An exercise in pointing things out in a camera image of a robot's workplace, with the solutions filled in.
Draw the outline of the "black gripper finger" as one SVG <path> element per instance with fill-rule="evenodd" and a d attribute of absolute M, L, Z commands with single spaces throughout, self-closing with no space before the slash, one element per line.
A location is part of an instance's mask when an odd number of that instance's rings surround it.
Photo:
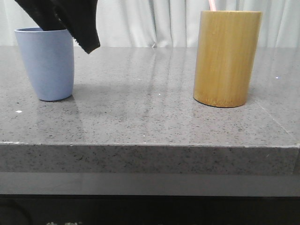
<path fill-rule="evenodd" d="M 55 16 L 50 0 L 15 0 L 31 19 L 44 31 L 65 30 Z"/>
<path fill-rule="evenodd" d="M 96 26 L 96 0 L 53 0 L 54 13 L 87 53 L 100 47 Z"/>

